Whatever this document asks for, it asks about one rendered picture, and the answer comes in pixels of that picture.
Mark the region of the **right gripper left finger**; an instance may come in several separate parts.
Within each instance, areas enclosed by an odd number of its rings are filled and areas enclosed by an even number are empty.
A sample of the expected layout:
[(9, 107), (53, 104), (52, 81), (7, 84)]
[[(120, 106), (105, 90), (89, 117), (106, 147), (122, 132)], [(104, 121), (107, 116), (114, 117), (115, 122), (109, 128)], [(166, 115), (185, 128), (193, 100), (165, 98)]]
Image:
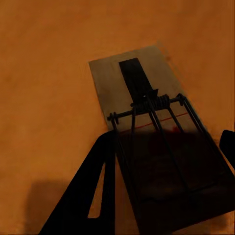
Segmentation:
[[(101, 135), (39, 235), (115, 235), (115, 131)], [(103, 164), (99, 218), (87, 218)]]

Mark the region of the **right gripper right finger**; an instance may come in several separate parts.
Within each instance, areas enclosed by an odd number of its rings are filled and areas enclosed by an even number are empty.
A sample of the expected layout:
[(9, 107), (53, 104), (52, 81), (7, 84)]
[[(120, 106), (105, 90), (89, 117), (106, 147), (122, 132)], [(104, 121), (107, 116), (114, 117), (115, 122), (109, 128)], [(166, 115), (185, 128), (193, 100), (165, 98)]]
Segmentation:
[(235, 132), (224, 130), (219, 147), (235, 170)]

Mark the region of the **mousetrap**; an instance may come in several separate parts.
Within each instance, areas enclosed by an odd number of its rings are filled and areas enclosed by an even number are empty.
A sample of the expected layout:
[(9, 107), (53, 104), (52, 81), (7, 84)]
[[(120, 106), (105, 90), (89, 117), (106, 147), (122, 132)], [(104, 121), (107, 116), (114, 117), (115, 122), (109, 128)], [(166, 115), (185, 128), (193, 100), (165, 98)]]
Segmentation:
[(235, 211), (235, 176), (159, 47), (88, 63), (140, 235)]

